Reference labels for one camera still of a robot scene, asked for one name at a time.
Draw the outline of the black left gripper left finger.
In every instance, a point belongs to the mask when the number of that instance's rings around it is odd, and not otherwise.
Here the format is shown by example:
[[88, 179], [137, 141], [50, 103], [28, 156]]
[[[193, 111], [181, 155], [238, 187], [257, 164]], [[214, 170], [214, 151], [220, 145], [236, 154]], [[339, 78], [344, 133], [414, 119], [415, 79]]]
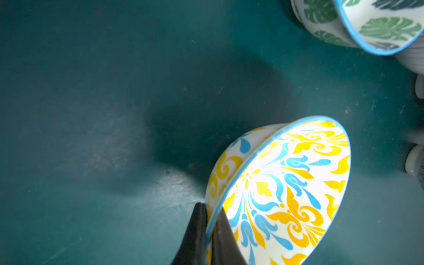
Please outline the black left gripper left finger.
[[206, 205], [197, 203], [193, 209], [180, 249], [171, 265], [204, 264], [206, 224]]

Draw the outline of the green monstera leaf bowl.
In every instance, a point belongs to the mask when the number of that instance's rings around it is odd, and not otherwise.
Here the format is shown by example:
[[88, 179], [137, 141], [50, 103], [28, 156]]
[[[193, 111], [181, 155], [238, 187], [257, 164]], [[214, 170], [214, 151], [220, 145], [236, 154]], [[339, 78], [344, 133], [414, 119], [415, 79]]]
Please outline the green monstera leaf bowl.
[[411, 45], [424, 31], [423, 1], [292, 1], [298, 21], [332, 45], [387, 56]]

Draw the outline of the pink striped bowl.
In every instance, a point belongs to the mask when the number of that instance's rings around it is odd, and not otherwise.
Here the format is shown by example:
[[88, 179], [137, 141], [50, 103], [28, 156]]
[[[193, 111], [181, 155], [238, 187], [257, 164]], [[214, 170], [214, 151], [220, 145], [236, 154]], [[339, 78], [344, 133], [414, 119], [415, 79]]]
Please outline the pink striped bowl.
[[424, 34], [422, 33], [414, 42], [404, 50], [394, 55], [398, 62], [410, 71], [424, 74]]

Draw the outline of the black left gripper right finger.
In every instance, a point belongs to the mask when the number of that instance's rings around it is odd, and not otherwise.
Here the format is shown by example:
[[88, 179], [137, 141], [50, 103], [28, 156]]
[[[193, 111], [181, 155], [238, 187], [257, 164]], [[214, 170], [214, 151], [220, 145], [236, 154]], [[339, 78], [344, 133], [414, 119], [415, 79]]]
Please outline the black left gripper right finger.
[[214, 226], [211, 265], [247, 265], [237, 246], [224, 208], [220, 210]]

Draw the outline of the maroon lattice pattern bowl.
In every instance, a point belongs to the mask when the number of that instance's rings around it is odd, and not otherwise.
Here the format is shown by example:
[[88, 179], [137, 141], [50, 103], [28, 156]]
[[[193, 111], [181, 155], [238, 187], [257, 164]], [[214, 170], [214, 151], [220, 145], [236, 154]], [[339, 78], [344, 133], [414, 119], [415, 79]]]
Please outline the maroon lattice pattern bowl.
[[405, 161], [405, 171], [417, 178], [420, 187], [424, 188], [424, 146], [415, 145]]

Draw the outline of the yellow blue floral bowl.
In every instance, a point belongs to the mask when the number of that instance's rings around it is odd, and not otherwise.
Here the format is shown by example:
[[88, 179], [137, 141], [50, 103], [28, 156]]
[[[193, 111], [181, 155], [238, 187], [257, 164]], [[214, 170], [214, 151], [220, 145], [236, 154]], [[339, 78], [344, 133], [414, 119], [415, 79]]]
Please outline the yellow blue floral bowl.
[[209, 177], [204, 263], [212, 263], [220, 213], [247, 264], [304, 263], [337, 214], [350, 169], [348, 134], [329, 117], [266, 125], [240, 136]]

